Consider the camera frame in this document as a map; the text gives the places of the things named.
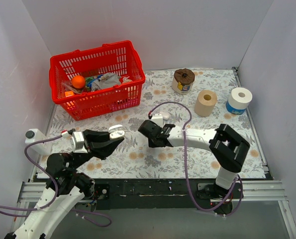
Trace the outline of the white oval earbud charging case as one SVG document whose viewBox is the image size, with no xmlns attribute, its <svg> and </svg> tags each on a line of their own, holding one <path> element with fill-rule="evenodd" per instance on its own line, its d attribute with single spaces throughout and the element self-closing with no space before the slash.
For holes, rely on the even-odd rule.
<svg viewBox="0 0 296 239">
<path fill-rule="evenodd" d="M 170 115 L 168 113 L 163 112 L 162 116 L 165 120 L 168 120 L 170 118 Z"/>
</svg>

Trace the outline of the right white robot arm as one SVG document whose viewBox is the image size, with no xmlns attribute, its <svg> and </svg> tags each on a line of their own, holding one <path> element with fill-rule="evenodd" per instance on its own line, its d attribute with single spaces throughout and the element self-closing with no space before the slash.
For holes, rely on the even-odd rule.
<svg viewBox="0 0 296 239">
<path fill-rule="evenodd" d="M 145 120 L 138 131 L 148 138 L 151 148 L 183 147 L 185 161 L 185 178 L 190 189 L 188 176 L 189 147 L 211 152 L 218 163 L 220 170 L 213 184 L 216 196 L 227 197 L 231 191 L 237 174 L 241 171 L 246 159 L 250 144 L 227 124 L 221 124 L 217 129 L 183 129 L 174 124 L 165 124 L 163 127 L 152 120 Z"/>
</svg>

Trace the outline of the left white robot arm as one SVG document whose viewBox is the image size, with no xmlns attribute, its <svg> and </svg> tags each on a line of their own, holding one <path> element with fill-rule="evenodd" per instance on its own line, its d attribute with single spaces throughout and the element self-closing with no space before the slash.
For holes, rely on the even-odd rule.
<svg viewBox="0 0 296 239">
<path fill-rule="evenodd" d="M 105 160 L 124 141 L 125 131 L 121 125 L 114 125 L 108 131 L 65 130 L 59 136 L 32 142 L 39 143 L 69 138 L 70 153 L 53 153 L 48 157 L 44 170 L 49 176 L 42 194 L 34 206 L 26 211 L 25 221 L 7 239 L 49 239 L 63 218 L 75 209 L 82 199 L 96 199 L 98 189 L 95 180 L 77 169 L 93 157 Z"/>
</svg>

